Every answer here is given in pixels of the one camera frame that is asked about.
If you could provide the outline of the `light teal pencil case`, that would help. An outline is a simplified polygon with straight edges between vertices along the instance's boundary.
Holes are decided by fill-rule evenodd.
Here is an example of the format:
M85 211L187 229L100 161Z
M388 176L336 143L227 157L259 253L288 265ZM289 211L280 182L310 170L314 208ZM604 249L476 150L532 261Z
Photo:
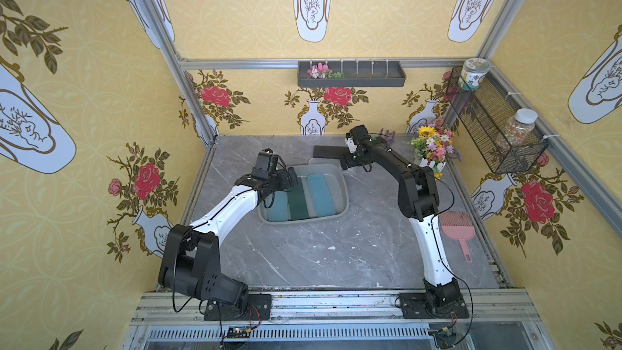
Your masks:
M286 192L275 192L274 202L267 209L267 220L272 223L289 220L288 194Z

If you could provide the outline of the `grey plastic storage tray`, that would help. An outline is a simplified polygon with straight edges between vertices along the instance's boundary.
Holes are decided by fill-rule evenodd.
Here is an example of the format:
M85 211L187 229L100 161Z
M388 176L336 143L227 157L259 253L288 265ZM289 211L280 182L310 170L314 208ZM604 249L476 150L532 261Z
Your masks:
M302 224L333 220L350 207L341 169L333 164L297 165L296 186L280 191L267 204L259 204L259 219L269 225Z

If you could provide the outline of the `light blue pencil case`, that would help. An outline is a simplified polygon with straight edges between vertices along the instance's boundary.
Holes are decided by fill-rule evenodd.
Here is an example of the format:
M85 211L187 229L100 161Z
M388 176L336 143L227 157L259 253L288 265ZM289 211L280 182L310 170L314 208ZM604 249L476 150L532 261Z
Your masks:
M307 177L307 184L316 215L318 217L334 216L336 214L335 204L324 176L319 173L311 174Z

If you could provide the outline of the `dark green pencil case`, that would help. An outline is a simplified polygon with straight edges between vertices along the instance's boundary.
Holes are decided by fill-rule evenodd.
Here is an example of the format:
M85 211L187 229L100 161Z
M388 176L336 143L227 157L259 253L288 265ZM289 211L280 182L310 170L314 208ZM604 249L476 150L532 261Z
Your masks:
M290 220L307 220L309 209L301 178L296 179L296 184L287 194Z

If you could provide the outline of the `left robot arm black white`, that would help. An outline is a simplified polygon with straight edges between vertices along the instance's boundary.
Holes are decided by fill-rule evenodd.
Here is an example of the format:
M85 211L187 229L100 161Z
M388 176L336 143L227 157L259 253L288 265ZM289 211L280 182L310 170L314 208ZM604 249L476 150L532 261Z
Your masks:
M241 311L249 299L248 285L222 273L220 246L244 216L265 199L296 186L296 173L269 148L259 152L250 173L235 181L210 212L168 233L158 275L159 285L199 301L211 301Z

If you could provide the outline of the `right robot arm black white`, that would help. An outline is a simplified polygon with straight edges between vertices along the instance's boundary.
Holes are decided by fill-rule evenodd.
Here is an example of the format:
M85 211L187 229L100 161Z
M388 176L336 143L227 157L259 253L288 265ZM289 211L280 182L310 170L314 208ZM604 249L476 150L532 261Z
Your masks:
M446 261L439 236L440 195L429 167L415 165L395 152L381 137L372 137L363 125L346 134L346 151L339 156L343 169L373 165L384 168L398 183L398 209L408 218L424 265L424 308L433 317L469 315L458 278Z

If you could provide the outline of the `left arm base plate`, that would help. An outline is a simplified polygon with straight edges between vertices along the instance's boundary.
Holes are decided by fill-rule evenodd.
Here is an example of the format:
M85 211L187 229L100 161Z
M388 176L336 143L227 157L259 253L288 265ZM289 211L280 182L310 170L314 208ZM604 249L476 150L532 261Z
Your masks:
M241 321L251 322L267 321L271 317L272 295L268 293L250 293L243 296L235 305L223 302L210 301L203 313L204 320L217 321Z

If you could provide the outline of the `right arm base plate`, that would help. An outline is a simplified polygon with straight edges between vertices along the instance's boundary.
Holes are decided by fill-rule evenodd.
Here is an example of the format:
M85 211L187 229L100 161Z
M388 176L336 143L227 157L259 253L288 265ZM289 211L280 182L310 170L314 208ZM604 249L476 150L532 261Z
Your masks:
M470 317L466 302L449 301L438 304L427 293L400 293L394 301L405 319L467 319Z

